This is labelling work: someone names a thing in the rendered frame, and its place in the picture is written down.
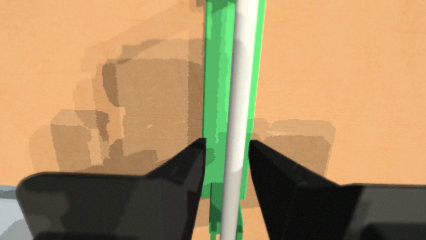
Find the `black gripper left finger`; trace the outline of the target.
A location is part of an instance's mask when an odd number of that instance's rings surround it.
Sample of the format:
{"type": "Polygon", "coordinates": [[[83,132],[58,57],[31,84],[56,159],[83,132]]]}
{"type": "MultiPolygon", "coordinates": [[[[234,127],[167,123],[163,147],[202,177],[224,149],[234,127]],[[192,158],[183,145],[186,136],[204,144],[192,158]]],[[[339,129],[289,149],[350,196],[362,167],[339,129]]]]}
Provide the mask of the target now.
{"type": "Polygon", "coordinates": [[[39,232],[191,240],[201,197],[206,138],[145,174],[39,172],[16,198],[33,239],[39,232]]]}

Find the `white tapered rod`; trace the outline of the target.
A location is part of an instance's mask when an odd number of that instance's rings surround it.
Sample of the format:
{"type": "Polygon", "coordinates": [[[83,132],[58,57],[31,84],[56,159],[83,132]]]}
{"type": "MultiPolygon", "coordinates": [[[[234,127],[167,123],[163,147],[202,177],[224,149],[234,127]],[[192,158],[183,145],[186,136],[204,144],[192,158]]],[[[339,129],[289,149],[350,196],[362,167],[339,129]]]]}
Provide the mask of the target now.
{"type": "Polygon", "coordinates": [[[236,240],[259,0],[236,0],[219,240],[236,240]]]}

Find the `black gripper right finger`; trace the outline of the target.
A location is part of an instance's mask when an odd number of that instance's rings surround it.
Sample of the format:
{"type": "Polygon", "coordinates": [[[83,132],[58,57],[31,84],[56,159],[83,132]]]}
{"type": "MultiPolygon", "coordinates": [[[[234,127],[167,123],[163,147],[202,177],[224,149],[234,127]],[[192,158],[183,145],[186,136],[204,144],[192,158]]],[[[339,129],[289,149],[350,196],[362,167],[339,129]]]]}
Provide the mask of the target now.
{"type": "Polygon", "coordinates": [[[426,223],[426,185],[340,185],[258,140],[248,158],[269,240],[359,240],[371,223],[426,223]]]}

